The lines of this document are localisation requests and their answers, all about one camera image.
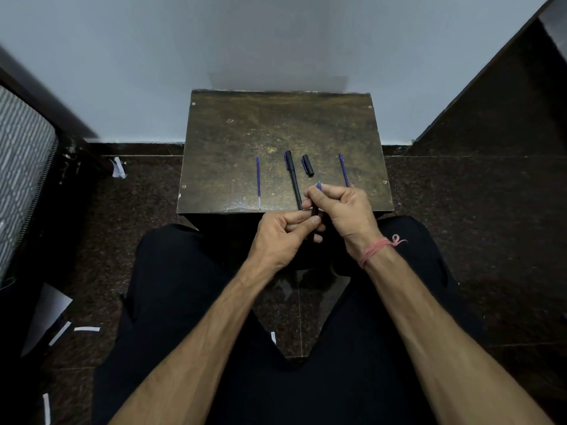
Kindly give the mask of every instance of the red thread bracelet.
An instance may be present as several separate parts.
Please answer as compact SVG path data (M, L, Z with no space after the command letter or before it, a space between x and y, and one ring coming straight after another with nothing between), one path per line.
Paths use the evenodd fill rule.
M368 259L372 255L374 255L376 252L378 252L384 246L387 246L387 245L398 246L403 241L407 241L407 240L400 240L400 236L397 235L397 234L394 234L392 236L392 241L389 241L386 237L383 237L380 240L375 241L370 246L368 246L368 249L366 249L364 251L364 253L362 254L362 258L360 258L358 260L358 266L360 268L363 268L366 261L368 261Z

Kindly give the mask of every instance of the person's right hand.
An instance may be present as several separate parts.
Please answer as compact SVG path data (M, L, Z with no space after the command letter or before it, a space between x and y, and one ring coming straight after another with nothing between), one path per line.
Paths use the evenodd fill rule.
M372 243L384 237L362 189L321 184L321 191L316 186L311 186L303 195L307 200L302 207L315 205L327 213L344 238L346 251L356 261Z

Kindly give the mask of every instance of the black pants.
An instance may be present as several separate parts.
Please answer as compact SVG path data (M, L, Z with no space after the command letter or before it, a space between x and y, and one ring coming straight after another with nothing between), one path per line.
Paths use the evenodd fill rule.
M396 250L473 337L480 323L426 228L409 217L379 221L399 234ZM189 334L232 274L210 259L202 236L167 225L144 236L116 344L95 371L92 423L106 424L129 395ZM309 358L287 362L253 312L240 331L207 423L435 423L392 320L359 271L335 305Z

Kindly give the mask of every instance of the brown tabletop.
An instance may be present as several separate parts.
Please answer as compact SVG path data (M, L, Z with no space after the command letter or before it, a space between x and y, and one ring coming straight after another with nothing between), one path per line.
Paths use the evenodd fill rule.
M364 189L376 212L393 210L390 183L369 94L195 90L179 186L177 213L296 210L284 152L293 155L301 193L309 185ZM301 165L308 154L315 171ZM261 208L256 187L260 158Z

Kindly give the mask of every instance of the white wall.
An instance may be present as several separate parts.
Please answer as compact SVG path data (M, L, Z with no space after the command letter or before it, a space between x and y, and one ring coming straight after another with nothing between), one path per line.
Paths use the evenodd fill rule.
M408 144L545 1L2 0L0 46L102 141L183 141L221 88L370 92Z
M561 55L567 59L567 0L554 0L539 19Z

